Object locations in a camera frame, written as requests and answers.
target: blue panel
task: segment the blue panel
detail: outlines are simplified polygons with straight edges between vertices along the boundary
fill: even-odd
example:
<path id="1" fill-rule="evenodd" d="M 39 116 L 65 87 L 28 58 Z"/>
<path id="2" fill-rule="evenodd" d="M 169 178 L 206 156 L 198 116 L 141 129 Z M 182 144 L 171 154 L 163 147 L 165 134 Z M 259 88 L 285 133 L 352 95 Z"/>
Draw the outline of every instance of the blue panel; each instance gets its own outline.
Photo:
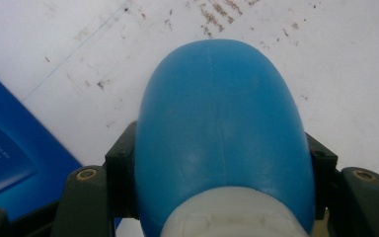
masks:
<path id="1" fill-rule="evenodd" d="M 204 40 L 168 55 L 147 86 L 135 154 L 147 236 L 186 199 L 225 186 L 279 199 L 311 231 L 313 171 L 300 117 L 279 73 L 247 44 Z"/>
<path id="2" fill-rule="evenodd" d="M 80 164 L 0 84 L 0 207 L 14 220 L 60 198 Z"/>

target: white floor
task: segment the white floor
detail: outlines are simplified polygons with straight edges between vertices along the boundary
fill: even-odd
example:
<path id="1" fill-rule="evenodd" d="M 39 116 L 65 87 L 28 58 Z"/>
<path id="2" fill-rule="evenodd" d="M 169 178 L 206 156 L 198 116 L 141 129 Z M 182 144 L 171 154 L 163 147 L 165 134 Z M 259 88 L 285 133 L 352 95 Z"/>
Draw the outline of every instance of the white floor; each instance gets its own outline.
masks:
<path id="1" fill-rule="evenodd" d="M 162 58 L 209 38 L 258 48 L 339 168 L 379 173 L 379 1 L 0 1 L 0 80 L 84 165 L 100 165 Z"/>

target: bolt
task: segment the bolt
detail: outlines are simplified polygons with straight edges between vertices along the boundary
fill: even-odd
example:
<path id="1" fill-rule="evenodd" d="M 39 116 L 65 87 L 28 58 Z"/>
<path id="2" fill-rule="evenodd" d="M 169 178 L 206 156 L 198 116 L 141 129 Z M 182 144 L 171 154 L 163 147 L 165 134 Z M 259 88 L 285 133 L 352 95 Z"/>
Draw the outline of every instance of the bolt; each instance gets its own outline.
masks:
<path id="1" fill-rule="evenodd" d="M 326 153 L 324 151 L 313 151 L 313 154 L 318 157 L 326 156 Z"/>
<path id="2" fill-rule="evenodd" d="M 371 175 L 368 172 L 361 171 L 361 170 L 354 170 L 352 172 L 358 179 L 369 182 L 369 181 L 375 181 L 375 176 Z"/>
<path id="3" fill-rule="evenodd" d="M 94 169 L 86 169 L 82 170 L 76 175 L 76 179 L 83 181 L 83 180 L 88 180 L 92 179 L 95 175 L 97 174 L 97 171 Z"/>

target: dirt stain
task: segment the dirt stain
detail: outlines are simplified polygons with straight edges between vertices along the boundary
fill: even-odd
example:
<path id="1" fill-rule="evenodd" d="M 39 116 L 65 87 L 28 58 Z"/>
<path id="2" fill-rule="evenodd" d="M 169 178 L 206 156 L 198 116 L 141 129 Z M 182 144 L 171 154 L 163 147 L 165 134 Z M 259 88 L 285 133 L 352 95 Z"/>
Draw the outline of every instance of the dirt stain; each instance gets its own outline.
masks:
<path id="1" fill-rule="evenodd" d="M 231 0 L 226 0 L 225 3 L 226 3 L 227 5 L 229 5 L 232 9 L 236 10 L 236 11 L 239 13 L 239 15 L 242 15 L 242 14 L 243 14 L 243 12 L 242 12 L 241 9 L 239 8 L 239 6 L 238 6 L 236 3 L 234 3 L 233 1 L 231 1 Z"/>
<path id="2" fill-rule="evenodd" d="M 98 85 L 98 87 L 101 88 L 101 90 L 104 91 L 104 88 L 105 88 L 110 82 L 111 82 L 110 80 L 106 80 L 106 81 L 101 80 L 101 81 L 99 81 L 99 82 L 97 83 L 97 85 Z"/>
<path id="3" fill-rule="evenodd" d="M 169 30 L 172 31 L 172 24 L 171 24 L 171 19 L 168 19 L 165 21 L 165 25 L 169 27 Z"/>
<path id="4" fill-rule="evenodd" d="M 211 32 L 208 29 L 208 27 L 206 27 L 206 26 L 201 26 L 201 27 L 204 28 L 204 34 L 207 35 L 210 39 L 212 39 L 213 36 L 211 35 Z"/>
<path id="5" fill-rule="evenodd" d="M 249 1 L 246 0 L 246 2 L 248 2 L 249 6 L 254 6 L 259 1 L 260 0 L 249 0 Z"/>
<path id="6" fill-rule="evenodd" d="M 284 31 L 284 34 L 286 37 L 289 37 L 290 35 L 288 34 L 287 30 L 286 29 L 282 29 Z"/>
<path id="7" fill-rule="evenodd" d="M 215 18 L 213 14 L 205 11 L 204 7 L 205 7 L 205 4 L 202 4 L 200 6 L 200 9 L 201 9 L 202 16 L 205 18 L 205 20 L 207 20 L 207 24 L 212 23 L 215 27 L 218 28 L 219 32 L 222 32 L 224 30 L 224 27 L 218 23 L 217 19 Z"/>
<path id="8" fill-rule="evenodd" d="M 88 31 L 88 28 L 84 28 L 82 29 L 76 36 L 74 39 L 76 39 L 77 41 L 82 41 L 85 37 L 87 37 L 89 35 L 89 31 Z"/>
<path id="9" fill-rule="evenodd" d="M 216 10 L 216 12 L 218 12 L 222 17 L 227 18 L 227 22 L 229 24 L 232 24 L 233 21 L 235 21 L 232 17 L 227 15 L 227 12 L 223 9 L 223 7 L 220 4 L 214 3 L 213 7 L 214 7 L 214 10 Z"/>
<path id="10" fill-rule="evenodd" d="M 110 126 L 112 126 L 112 125 L 114 125 L 114 124 L 115 124 L 115 121 L 112 120 L 112 121 L 110 121 L 110 122 L 108 122 L 108 123 L 106 124 L 106 127 L 107 127 L 107 128 L 110 128 Z"/>
<path id="11" fill-rule="evenodd" d="M 264 41 L 261 40 L 260 44 L 263 46 L 263 48 L 269 49 L 269 45 L 266 44 L 266 42 L 264 42 Z"/>
<path id="12" fill-rule="evenodd" d="M 293 23 L 293 25 L 291 25 L 292 28 L 294 28 L 295 30 L 298 30 L 299 27 L 298 27 L 298 24 L 297 23 Z"/>

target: white surface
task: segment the white surface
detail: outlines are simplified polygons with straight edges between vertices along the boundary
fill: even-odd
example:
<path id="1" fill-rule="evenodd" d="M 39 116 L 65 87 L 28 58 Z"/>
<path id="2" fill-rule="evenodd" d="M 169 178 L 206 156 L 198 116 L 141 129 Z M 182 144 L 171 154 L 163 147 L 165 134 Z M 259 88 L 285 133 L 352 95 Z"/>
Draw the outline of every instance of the white surface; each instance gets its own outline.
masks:
<path id="1" fill-rule="evenodd" d="M 264 193 L 242 187 L 205 191 L 178 206 L 161 237 L 306 237 L 293 213 Z"/>
<path id="2" fill-rule="evenodd" d="M 167 53 L 241 40 L 273 62 L 339 168 L 379 173 L 379 1 L 229 2 L 0 0 L 0 80 L 84 165 L 98 165 Z"/>

